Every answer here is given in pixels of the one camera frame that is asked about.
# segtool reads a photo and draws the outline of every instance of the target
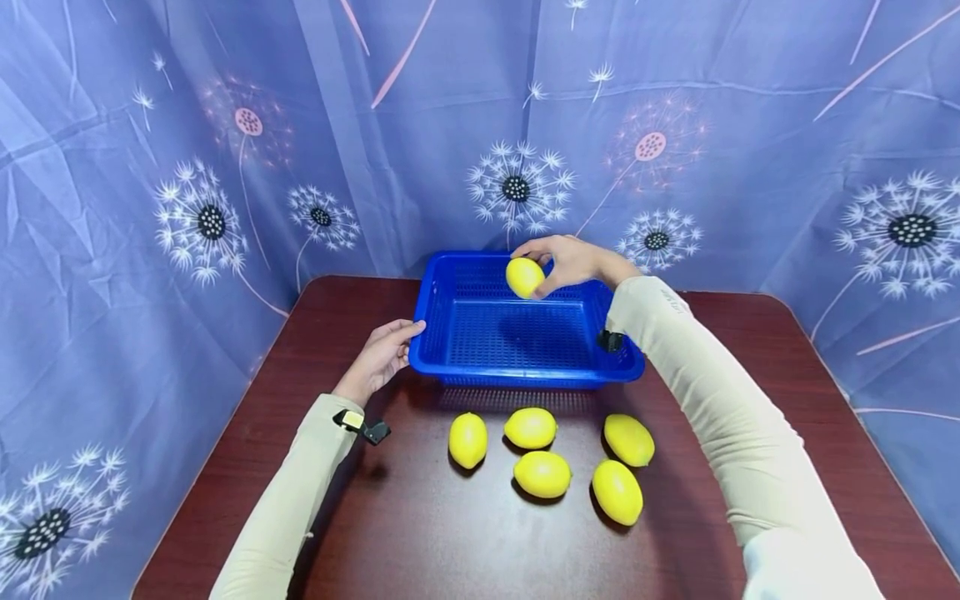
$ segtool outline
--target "beige sleeve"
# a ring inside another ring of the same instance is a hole
[[[856,555],[804,441],[730,352],[663,281],[620,284],[607,329],[642,348],[680,403],[727,500],[727,521],[741,546],[788,528],[845,564],[878,597],[873,576]]]
[[[337,396],[323,395],[314,402],[230,550],[210,598],[286,598],[294,563],[330,478],[356,438],[333,422],[343,409],[363,415],[363,409]]]

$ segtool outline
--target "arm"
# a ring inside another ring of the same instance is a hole
[[[424,322],[378,327],[332,395],[317,398],[270,485],[260,496],[217,577],[210,598],[286,598],[294,563],[356,434],[333,422],[347,409],[363,416],[372,394],[408,366],[410,339]]]
[[[333,422],[354,402],[324,394],[307,413],[290,452],[260,496],[220,571],[211,598],[285,598],[294,563],[356,434]]]
[[[643,348],[690,421],[743,547],[744,598],[882,598],[803,440],[686,302],[619,254],[572,236],[531,240],[514,252],[522,255],[554,261],[536,298],[592,278],[615,290],[607,329]]]

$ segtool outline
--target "lemon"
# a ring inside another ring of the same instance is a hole
[[[534,260],[522,256],[507,263],[507,285],[524,300],[533,296],[544,279],[543,269]]]
[[[597,466],[590,484],[607,516],[627,527],[636,523],[643,510],[643,493],[628,468],[622,463],[606,460]]]
[[[514,465],[514,479],[523,490],[537,498],[559,498],[570,487],[570,465],[560,454],[537,450],[520,457]]]
[[[503,433],[517,447],[538,450],[553,442],[557,435],[557,420],[542,408],[521,408],[507,419]]]
[[[474,468],[487,456],[487,425],[473,413],[450,424],[450,456],[463,468]]]
[[[631,467],[646,467],[654,457],[654,439],[640,421],[628,415],[609,415],[603,437],[616,457]]]

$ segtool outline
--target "left hand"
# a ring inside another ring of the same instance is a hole
[[[357,359],[333,390],[361,408],[374,392],[410,365],[410,340],[426,329],[426,322],[397,319],[373,330]]]

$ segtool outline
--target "black clip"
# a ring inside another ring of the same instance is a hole
[[[380,444],[390,435],[390,425],[387,423],[379,420],[373,425],[367,425],[360,415],[346,408],[333,416],[333,422],[347,431],[360,434],[370,445]]]
[[[623,349],[623,334],[604,329],[597,335],[597,346],[609,354],[616,354]]]

